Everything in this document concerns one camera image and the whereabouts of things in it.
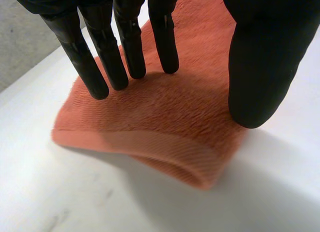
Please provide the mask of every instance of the orange towel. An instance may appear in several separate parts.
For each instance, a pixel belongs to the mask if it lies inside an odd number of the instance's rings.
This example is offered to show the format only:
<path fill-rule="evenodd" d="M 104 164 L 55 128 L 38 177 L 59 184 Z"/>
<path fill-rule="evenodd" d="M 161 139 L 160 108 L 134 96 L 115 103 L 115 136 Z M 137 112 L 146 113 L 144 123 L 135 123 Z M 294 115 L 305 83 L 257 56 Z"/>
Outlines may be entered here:
<path fill-rule="evenodd" d="M 127 154 L 191 186 L 209 189 L 246 131 L 228 110 L 228 52 L 235 22 L 222 0 L 179 0 L 173 19 L 180 59 L 176 74 L 162 72 L 146 23 L 142 41 L 147 76 L 130 80 L 123 91 L 111 90 L 101 101 L 91 98 L 78 78 L 52 138 L 63 146 Z"/>

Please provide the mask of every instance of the white surface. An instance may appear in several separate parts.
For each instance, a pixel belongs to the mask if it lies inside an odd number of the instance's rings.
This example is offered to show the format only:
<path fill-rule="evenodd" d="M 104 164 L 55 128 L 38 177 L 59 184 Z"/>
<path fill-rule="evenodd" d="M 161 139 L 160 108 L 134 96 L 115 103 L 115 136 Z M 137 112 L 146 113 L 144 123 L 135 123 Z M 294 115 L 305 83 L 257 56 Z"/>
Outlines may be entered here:
<path fill-rule="evenodd" d="M 199 191 L 129 157 L 51 141 L 77 77 L 59 48 L 0 94 L 0 231 L 320 231 L 319 68 L 318 32 L 276 114 Z"/>

